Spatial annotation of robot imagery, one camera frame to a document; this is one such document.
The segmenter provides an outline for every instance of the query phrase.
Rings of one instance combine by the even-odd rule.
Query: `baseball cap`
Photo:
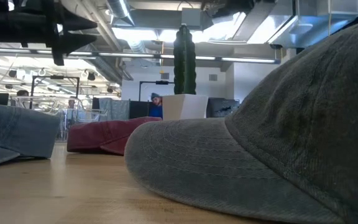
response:
[[[272,71],[223,119],[140,126],[125,160],[144,187],[196,207],[358,223],[358,25]]]
[[[59,122],[55,116],[0,105],[0,163],[16,157],[49,158]]]
[[[76,124],[68,132],[67,151],[124,155],[128,137],[138,126],[150,121],[161,121],[161,118],[144,117],[128,121]]]

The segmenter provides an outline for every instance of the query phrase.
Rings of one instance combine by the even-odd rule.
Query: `white pot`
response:
[[[163,96],[164,121],[205,118],[208,96],[179,94]]]

